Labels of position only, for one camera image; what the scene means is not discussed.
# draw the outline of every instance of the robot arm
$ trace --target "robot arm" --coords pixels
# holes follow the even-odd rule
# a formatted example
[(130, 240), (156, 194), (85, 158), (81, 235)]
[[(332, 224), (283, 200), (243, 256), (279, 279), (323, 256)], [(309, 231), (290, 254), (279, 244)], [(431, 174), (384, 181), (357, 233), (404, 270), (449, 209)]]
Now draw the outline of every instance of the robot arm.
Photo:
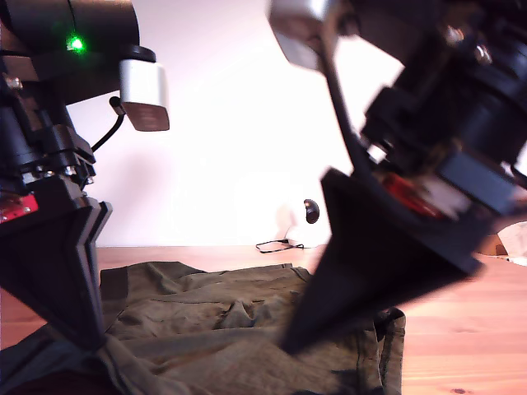
[[(273, 1), (269, 23), (287, 59), (326, 77), (354, 166), (350, 177), (330, 170), (322, 180), (333, 236), (286, 351), (474, 274), (471, 253), (492, 225), (525, 211), (513, 198), (527, 186), (514, 168), (527, 140), (525, 7)], [(405, 66), (367, 110), (360, 138), (333, 64), (342, 35), (360, 35)]]
[(0, 0), (0, 286), (86, 349), (111, 206), (83, 192), (96, 160), (66, 105), (120, 89), (120, 118), (166, 130), (165, 79), (129, 0)]

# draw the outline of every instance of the small black object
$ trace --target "small black object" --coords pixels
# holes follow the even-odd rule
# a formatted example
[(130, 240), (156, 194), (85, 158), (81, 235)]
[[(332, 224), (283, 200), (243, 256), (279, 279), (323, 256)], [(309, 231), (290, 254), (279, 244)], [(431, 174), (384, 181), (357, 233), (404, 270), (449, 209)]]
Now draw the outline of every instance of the small black object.
[(124, 110), (123, 103), (121, 103), (121, 98), (117, 96), (110, 97), (110, 105), (114, 109), (117, 115), (125, 115), (126, 111)]
[(305, 205), (305, 220), (308, 224), (314, 224), (320, 218), (319, 205), (314, 200), (306, 199)]

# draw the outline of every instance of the white wall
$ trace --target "white wall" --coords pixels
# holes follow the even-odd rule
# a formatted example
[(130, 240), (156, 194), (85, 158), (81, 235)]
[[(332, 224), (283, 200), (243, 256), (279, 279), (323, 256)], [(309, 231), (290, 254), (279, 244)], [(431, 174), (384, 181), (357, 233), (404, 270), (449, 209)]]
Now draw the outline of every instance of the white wall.
[[(87, 191), (114, 206), (99, 245), (255, 244), (281, 232), (279, 213), (291, 202), (323, 206), (319, 177), (351, 164), (324, 78), (287, 63), (266, 21), (267, 1), (134, 5), (142, 45), (167, 70), (171, 129), (136, 132), (126, 120), (96, 152), (98, 175)], [(360, 40), (341, 43), (337, 61), (361, 125), (401, 66)], [(114, 122), (109, 97), (69, 108), (92, 144)], [(324, 227), (325, 210), (317, 231)]]

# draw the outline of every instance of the green led light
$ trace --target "green led light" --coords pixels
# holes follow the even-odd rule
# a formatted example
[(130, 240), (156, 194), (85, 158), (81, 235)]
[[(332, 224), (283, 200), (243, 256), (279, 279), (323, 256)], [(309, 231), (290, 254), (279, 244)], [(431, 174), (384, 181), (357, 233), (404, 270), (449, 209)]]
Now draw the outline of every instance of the green led light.
[(79, 37), (72, 37), (68, 41), (67, 47), (68, 47), (68, 50), (70, 51), (72, 50), (72, 51), (82, 52), (84, 50), (84, 43)]

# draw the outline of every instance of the wooden table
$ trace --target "wooden table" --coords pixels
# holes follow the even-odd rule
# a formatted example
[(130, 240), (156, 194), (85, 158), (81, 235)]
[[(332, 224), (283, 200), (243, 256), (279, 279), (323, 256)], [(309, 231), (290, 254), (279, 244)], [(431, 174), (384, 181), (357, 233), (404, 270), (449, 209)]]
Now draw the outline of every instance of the wooden table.
[[(314, 271), (321, 249), (261, 254), (254, 247), (100, 249), (100, 268), (181, 261), (208, 272), (274, 263)], [(407, 314), (403, 394), (527, 393), (527, 267), (480, 256), (487, 270), (402, 306)], [(2, 348), (44, 321), (2, 293)]]

